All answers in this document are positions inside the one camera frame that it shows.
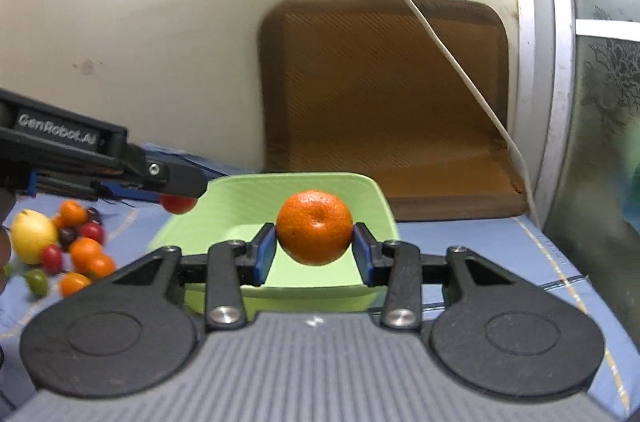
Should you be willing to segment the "red cherry tomato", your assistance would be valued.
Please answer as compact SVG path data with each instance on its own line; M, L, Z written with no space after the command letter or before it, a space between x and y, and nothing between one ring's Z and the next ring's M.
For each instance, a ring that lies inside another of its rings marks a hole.
M175 195L160 195L160 205L169 213L183 215L194 209L198 198Z

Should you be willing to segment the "orange tomato top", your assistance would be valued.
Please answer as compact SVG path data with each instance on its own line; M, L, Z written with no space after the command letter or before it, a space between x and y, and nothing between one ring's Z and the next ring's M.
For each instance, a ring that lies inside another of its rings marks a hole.
M58 226L64 228L81 227L89 220L88 210L75 200L66 200L58 208Z

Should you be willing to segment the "orange tomato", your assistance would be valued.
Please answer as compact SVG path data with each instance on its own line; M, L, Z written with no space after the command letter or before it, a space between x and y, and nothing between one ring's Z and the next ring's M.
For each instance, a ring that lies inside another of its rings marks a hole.
M113 274L117 269L114 260L107 254L96 254L87 264L87 275L92 280L100 280Z
M76 292L90 286L92 280L81 273L65 273L60 280L58 280L58 292L60 292L62 298L68 298Z
M101 243L87 237L77 238L68 248L70 260L78 273L87 272L90 262L102 252Z
M75 200L66 200L58 208L58 226L64 228L81 227L89 220L88 210Z

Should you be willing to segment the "dark purple tomato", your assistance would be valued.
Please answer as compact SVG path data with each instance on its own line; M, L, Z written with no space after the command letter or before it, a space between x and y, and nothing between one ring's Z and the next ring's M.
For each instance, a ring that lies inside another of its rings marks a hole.
M70 249L76 239L77 231L75 228L63 227L58 231L58 243L64 251Z

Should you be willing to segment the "orange tomato front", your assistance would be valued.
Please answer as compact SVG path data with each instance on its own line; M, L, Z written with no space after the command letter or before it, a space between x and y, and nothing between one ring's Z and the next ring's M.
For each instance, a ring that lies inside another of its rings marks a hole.
M65 273L60 280L58 280L58 292L60 292L62 298L68 298L76 292L90 286L92 280L81 273Z

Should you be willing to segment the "yellow lemon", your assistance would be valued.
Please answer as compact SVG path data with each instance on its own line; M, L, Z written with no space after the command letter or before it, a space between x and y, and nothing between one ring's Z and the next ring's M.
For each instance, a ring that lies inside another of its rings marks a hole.
M24 264L37 265L44 249L58 243L58 229L50 217L35 210L22 210L10 227L12 249Z

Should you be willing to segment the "red tomato front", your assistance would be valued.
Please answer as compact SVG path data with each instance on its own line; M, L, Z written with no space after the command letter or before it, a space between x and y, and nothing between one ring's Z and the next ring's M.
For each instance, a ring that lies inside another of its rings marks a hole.
M40 263L49 275L62 272L64 266L62 250L55 245L46 246L41 252Z

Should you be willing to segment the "green tomato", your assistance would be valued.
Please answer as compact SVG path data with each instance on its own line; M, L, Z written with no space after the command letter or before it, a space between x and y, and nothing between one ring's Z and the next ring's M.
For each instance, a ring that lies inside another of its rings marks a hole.
M11 264L6 264L6 266L3 267L3 274L6 279L10 279L13 275L13 266Z
M40 268L34 268L24 275L30 292L37 298L43 298L49 293L49 281L47 274Z

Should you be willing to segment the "orange mandarin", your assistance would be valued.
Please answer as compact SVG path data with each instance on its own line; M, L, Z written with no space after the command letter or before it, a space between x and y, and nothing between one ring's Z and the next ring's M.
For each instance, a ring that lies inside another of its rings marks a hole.
M337 195L320 189L296 193L283 202L276 220L280 246L297 263L324 266L352 243L352 213Z

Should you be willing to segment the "green plastic basket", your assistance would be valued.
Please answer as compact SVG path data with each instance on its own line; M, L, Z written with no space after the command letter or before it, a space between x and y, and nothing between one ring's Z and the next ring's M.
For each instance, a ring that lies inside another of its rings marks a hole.
M288 197L308 189L341 198L352 219L365 223L379 241L399 237L390 206L370 177L344 172L243 174L211 181L194 209L171 217L148 250L177 246L184 255L201 254L216 242L249 241L262 225L276 220ZM305 266L277 249L266 283L244 286L242 295L252 318L263 311L375 311L382 307L385 290L361 282L350 252L330 265Z

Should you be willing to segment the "brown seat cushion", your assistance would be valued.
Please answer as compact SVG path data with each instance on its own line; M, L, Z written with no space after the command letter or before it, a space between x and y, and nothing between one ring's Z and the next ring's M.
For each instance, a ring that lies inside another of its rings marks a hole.
M268 172L352 172L400 221L525 213L509 45L467 0L284 0L258 31Z

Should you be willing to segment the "window frame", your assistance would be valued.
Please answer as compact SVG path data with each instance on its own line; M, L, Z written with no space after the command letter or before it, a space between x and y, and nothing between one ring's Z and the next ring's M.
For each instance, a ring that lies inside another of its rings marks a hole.
M549 217L564 167L575 50L575 0L518 0L513 133L526 162L538 226Z

